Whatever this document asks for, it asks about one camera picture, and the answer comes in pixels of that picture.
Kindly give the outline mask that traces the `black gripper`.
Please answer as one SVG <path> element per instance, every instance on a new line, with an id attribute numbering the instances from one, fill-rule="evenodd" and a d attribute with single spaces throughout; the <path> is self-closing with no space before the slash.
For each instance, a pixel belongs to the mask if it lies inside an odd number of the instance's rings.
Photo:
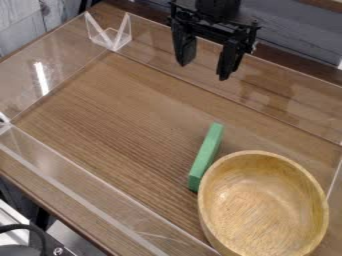
<path id="1" fill-rule="evenodd" d="M 245 52 L 255 50 L 259 22 L 241 11 L 242 0 L 170 0 L 170 26 L 181 66 L 197 57 L 197 36 L 219 44 L 217 74 L 225 81 L 238 70 Z"/>

